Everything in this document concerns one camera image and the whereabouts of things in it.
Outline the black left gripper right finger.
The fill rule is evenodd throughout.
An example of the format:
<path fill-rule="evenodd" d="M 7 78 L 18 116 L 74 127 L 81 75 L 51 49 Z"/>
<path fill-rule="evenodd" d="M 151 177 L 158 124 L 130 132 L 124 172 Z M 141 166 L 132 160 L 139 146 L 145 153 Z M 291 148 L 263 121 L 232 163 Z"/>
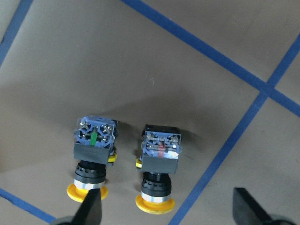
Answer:
<path fill-rule="evenodd" d="M 272 218 L 243 187 L 235 187 L 232 197 L 232 216 L 237 225 L 292 225 L 284 218 Z"/>

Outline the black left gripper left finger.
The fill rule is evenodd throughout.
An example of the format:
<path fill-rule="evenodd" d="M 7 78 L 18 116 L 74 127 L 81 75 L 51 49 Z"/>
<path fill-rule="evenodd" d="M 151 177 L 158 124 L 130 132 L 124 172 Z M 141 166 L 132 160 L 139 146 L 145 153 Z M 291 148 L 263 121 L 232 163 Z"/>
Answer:
<path fill-rule="evenodd" d="M 100 189 L 91 189 L 72 219 L 72 224 L 99 225 L 101 220 L 102 204 Z"/>

